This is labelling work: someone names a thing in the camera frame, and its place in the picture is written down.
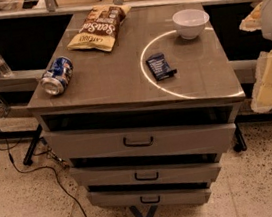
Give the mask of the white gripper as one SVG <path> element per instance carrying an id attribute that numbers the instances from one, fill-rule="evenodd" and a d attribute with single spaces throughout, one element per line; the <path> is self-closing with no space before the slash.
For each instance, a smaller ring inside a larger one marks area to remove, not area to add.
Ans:
<path id="1" fill-rule="evenodd" d="M 272 40 L 272 0 L 263 0 L 240 23 L 239 29 L 260 30 L 264 38 Z M 262 51 L 257 59 L 251 109 L 256 113 L 272 110 L 272 50 Z"/>

